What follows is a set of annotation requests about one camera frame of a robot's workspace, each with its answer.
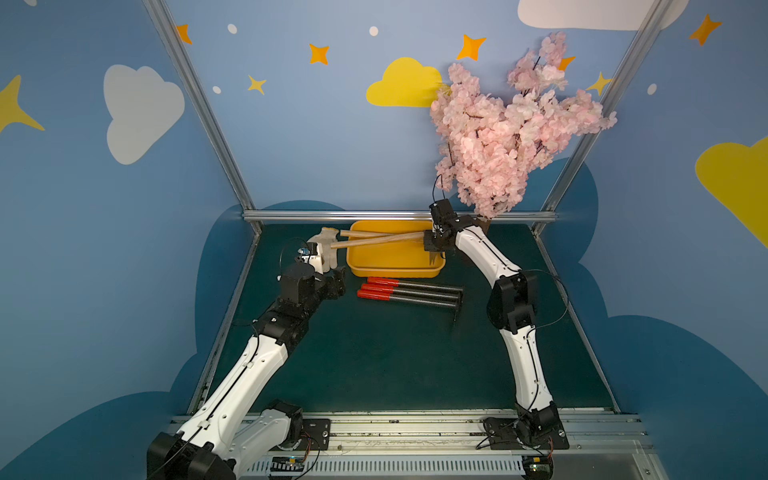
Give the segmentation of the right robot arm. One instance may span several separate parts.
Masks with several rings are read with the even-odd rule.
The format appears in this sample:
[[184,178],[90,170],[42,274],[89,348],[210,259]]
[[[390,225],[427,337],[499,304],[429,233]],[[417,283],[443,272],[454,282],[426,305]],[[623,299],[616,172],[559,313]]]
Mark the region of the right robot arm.
[[477,219],[458,215],[449,200],[436,200],[429,210],[432,230],[424,235],[424,248],[435,253],[460,251],[491,287],[486,313],[502,336],[515,380],[518,420],[513,429],[521,443],[530,447],[543,444],[559,433],[562,422],[538,353],[538,280],[508,259]]

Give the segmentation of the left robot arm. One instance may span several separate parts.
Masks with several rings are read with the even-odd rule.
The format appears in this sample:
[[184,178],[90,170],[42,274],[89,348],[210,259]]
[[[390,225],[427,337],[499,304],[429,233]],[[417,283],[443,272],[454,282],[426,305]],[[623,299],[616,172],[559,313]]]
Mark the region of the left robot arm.
[[346,270],[298,261],[280,277],[276,300],[255,319],[253,334],[221,384],[175,434],[159,433],[147,451],[150,479],[238,479],[278,446],[299,443],[300,407],[276,400],[249,426],[254,402],[309,330],[325,300],[346,291]]

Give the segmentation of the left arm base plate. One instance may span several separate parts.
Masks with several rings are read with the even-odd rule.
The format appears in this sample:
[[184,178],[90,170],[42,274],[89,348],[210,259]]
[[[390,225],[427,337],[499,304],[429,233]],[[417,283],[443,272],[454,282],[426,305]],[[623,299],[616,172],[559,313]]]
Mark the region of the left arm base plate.
[[302,425],[292,422],[288,429],[287,438],[272,451],[325,451],[329,448],[332,421],[328,418],[303,419]]

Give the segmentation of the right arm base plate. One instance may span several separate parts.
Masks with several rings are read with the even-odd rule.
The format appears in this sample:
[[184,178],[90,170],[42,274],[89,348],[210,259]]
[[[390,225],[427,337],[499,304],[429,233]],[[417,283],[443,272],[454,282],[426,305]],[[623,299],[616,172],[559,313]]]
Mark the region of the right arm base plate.
[[559,421],[538,418],[486,417],[482,427],[492,450],[568,450],[570,442]]

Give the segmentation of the wooden handle hoe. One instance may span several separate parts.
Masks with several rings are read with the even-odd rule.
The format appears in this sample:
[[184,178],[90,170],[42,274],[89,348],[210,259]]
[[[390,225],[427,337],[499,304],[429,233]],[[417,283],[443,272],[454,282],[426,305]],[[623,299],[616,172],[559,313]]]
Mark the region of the wooden handle hoe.
[[389,233],[368,239],[339,240],[332,245],[347,251],[350,265],[370,268],[427,269],[441,262],[440,254],[424,250],[425,231]]
[[359,230],[341,230],[339,232],[339,235],[341,237],[353,238],[353,239],[368,239],[368,238],[378,238],[378,237],[387,236],[387,233],[368,232],[368,231],[359,231]]

